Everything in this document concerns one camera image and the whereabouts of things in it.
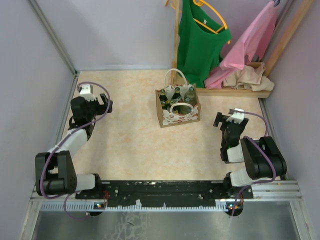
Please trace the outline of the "clear glass bottle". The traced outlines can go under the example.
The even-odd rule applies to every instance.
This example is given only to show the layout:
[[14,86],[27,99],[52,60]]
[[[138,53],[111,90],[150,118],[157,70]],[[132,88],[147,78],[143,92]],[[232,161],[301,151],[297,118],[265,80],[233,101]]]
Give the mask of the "clear glass bottle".
[[187,115],[192,112],[193,106],[189,103],[180,102],[178,106],[178,113],[181,115]]
[[195,88],[193,86],[188,88],[188,91],[184,95],[184,102],[189,103],[191,105],[197,104],[197,96],[195,92]]

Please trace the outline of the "green bottle yellow label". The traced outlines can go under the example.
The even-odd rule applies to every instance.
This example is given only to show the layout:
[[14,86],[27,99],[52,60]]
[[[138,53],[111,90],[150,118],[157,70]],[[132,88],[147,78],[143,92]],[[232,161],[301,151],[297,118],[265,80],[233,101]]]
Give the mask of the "green bottle yellow label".
[[[176,100],[175,100],[175,99],[171,99],[171,100],[168,102],[168,104],[167,104],[167,106],[165,107],[165,109],[166,109],[168,112],[170,112],[170,109],[171,109],[172,105],[174,105],[175,103],[176,103]],[[177,105],[175,105],[175,106],[172,108],[172,111],[171,111],[171,112],[177,114],[177,113],[179,112],[179,107],[178,107]]]

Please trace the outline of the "green bottle red label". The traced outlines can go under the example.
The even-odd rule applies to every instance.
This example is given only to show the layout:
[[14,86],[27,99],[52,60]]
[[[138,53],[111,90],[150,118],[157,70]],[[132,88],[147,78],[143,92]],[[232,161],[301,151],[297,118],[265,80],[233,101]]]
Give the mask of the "green bottle red label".
[[162,109],[165,110],[167,108],[169,100],[166,96],[166,90],[164,88],[159,91],[159,100],[160,100]]

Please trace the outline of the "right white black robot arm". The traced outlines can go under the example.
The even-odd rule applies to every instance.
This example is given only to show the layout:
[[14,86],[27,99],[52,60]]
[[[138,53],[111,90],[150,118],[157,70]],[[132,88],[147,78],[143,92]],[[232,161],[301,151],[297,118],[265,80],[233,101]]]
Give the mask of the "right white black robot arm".
[[226,164],[243,163],[244,166],[226,174],[223,185],[233,197],[241,188],[255,183],[270,183],[287,174],[287,163],[274,139],[265,129],[259,139],[241,137],[249,119],[242,109],[231,109],[229,115],[216,114],[213,126],[222,132],[220,157]]

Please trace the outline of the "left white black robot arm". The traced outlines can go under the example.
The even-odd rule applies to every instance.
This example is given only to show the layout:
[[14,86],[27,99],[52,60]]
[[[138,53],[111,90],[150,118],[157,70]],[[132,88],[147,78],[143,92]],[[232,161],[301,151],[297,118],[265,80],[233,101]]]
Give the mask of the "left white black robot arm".
[[35,156],[35,187],[40,196],[54,198],[99,187],[98,174],[76,174],[72,157],[91,138],[96,117],[112,112],[113,102],[104,93],[103,104],[83,94],[71,100],[72,116],[64,139],[47,152]]

